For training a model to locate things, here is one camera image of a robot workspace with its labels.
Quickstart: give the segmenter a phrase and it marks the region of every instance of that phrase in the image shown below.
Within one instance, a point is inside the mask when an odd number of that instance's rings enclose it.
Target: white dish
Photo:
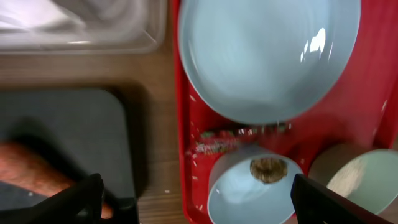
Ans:
[[[273,184],[263,184],[250,172],[253,159],[282,159],[287,176]],[[208,214],[215,224],[279,224],[294,213],[290,199],[293,180],[302,170],[291,159],[259,146],[246,146],[217,160],[209,178]]]
[[[312,163],[308,177],[328,187],[331,180],[345,167],[361,160],[362,171],[355,166],[345,171],[346,176],[352,173],[362,177],[344,179],[339,183],[344,189],[355,189],[346,197],[351,202],[376,215],[386,209],[398,196],[398,152],[390,149],[375,149],[342,144],[333,146],[320,154]]]
[[[203,100],[229,119],[290,119],[339,79],[360,10],[360,0],[184,1],[183,66]]]

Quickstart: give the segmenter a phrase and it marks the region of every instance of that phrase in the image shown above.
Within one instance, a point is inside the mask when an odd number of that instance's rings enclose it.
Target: wooden table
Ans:
[[[170,13],[167,23],[164,43],[151,54],[0,56],[2,90],[111,88],[134,108],[129,114],[134,164],[144,168],[135,180],[146,183],[137,190],[142,224],[187,223],[180,190]],[[382,216],[398,223],[397,208],[398,201]]]

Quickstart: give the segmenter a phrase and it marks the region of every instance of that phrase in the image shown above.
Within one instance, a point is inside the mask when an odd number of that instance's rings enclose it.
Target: white plate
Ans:
[[[290,119],[339,79],[360,11],[360,0],[186,0],[183,66],[202,99],[229,119]]]

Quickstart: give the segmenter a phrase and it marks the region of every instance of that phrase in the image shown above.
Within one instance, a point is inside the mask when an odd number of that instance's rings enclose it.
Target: black object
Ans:
[[[298,223],[391,223],[302,174],[296,174],[290,196]]]
[[[136,219],[122,222],[101,219],[104,183],[99,174],[92,174],[73,187],[66,189],[39,204],[19,210],[2,220],[4,224],[43,223],[133,223]],[[85,216],[78,215],[85,211]]]
[[[0,107],[0,141],[25,145],[76,182],[100,173],[106,202],[123,212],[135,209],[127,119],[113,94],[99,89],[2,91]],[[45,199],[0,183],[0,212]]]

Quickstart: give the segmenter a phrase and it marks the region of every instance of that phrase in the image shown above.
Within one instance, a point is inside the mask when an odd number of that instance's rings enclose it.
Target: red tray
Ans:
[[[188,147],[203,131],[233,122],[210,109],[189,83],[178,51],[180,0],[172,0],[178,140],[183,211],[191,223],[211,223],[206,208],[213,164],[192,169]],[[390,148],[398,131],[398,1],[362,0],[361,22],[351,58],[337,84],[313,108],[289,121],[288,134],[261,145],[288,156],[307,174],[320,149],[333,142]]]

